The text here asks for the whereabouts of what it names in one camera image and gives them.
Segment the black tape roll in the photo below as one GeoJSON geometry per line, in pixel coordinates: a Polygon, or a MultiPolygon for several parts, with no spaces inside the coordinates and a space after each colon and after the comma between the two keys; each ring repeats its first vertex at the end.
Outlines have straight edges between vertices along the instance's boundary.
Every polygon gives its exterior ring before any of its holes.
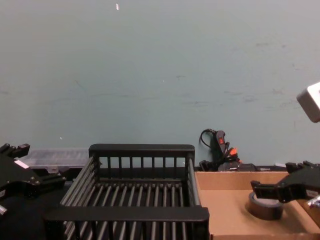
{"type": "Polygon", "coordinates": [[[249,194],[248,211],[259,219],[280,219],[283,210],[284,205],[278,200],[257,198],[254,192],[249,194]]]}

